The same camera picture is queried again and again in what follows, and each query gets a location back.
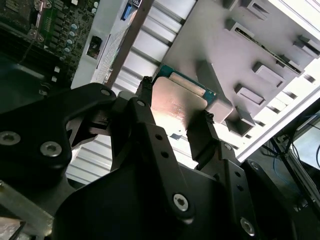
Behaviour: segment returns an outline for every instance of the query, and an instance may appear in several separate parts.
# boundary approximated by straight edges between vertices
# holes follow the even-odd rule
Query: motherboard
[[[51,64],[62,66],[63,78],[71,82],[98,6],[99,0],[0,0],[0,30],[6,31],[1,38],[7,42],[0,50],[12,48],[18,63],[26,58],[19,55],[23,51],[29,51],[29,59],[37,51],[39,56],[48,54],[50,60],[58,60]]]

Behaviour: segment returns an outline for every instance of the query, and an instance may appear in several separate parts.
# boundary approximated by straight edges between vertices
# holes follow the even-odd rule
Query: black plastic part
[[[72,194],[55,216],[52,240],[230,239],[220,184],[196,170],[180,170],[196,208],[187,227],[168,219],[150,168],[129,164]]]
[[[102,94],[102,89],[110,95]],[[9,183],[32,182],[35,185],[56,183],[64,175],[72,157],[70,135],[66,130],[68,121],[98,106],[111,108],[115,99],[116,95],[110,89],[91,83],[1,114],[0,132],[15,132],[21,140],[15,145],[0,145],[0,179]],[[68,125],[68,130],[78,136],[81,134],[80,128],[81,124]],[[79,138],[81,143],[88,136],[84,134]],[[42,155],[40,147],[48,141],[62,147],[60,155]]]
[[[145,76],[136,90],[136,94],[139,98],[149,104],[150,107],[152,104],[152,79],[151,76]]]
[[[293,205],[288,204],[277,186],[256,162],[246,160],[241,167],[246,173],[260,230],[267,239],[295,239],[293,221],[296,212]]]
[[[211,159],[215,153],[216,145],[220,141],[211,120],[208,112],[203,111],[194,119],[186,131],[192,159],[198,162],[198,170]]]

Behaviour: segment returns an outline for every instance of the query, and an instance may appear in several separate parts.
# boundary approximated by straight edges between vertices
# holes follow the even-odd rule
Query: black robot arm
[[[257,163],[238,162],[212,115],[199,113],[187,129],[198,162],[189,169],[156,125],[151,98],[145,77],[138,96],[91,83],[2,114],[0,204],[6,188],[23,193],[54,216],[44,217],[46,231],[34,227],[53,240],[298,239],[293,207]],[[111,173],[61,190],[72,149],[98,134],[111,136]]]

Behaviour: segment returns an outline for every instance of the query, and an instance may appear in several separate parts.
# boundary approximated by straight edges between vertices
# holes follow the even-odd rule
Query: black cable
[[[315,153],[316,164],[318,164],[318,167],[320,168],[319,157],[318,157],[319,151],[320,151],[320,144],[319,144],[318,148],[316,149],[316,153]]]
[[[310,126],[316,128],[316,129],[319,129],[319,130],[320,130],[320,128],[317,127],[317,126],[315,126],[315,125],[312,125],[312,124],[310,124],[310,123],[308,123],[308,125],[310,125]],[[320,163],[319,163],[319,151],[320,151],[320,144],[319,144],[319,146],[318,146],[318,148],[316,149],[316,152],[315,152],[316,164],[317,164],[318,167],[320,168]]]
[[[319,127],[317,127],[317,126],[315,126],[315,125],[312,125],[312,124],[310,124],[310,123],[308,123],[308,125],[310,125],[310,126],[312,126],[312,127],[316,128],[316,129],[319,129],[319,130],[320,130],[320,128],[319,128]]]

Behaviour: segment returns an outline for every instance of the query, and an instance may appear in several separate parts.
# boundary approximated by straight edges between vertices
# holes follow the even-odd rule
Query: green circuit board
[[[33,44],[57,56],[72,80],[100,1],[38,1],[46,3],[42,11],[36,8],[35,0],[0,0],[0,20],[14,35],[31,43],[28,32],[36,29],[40,19],[37,32],[41,41],[37,39]]]

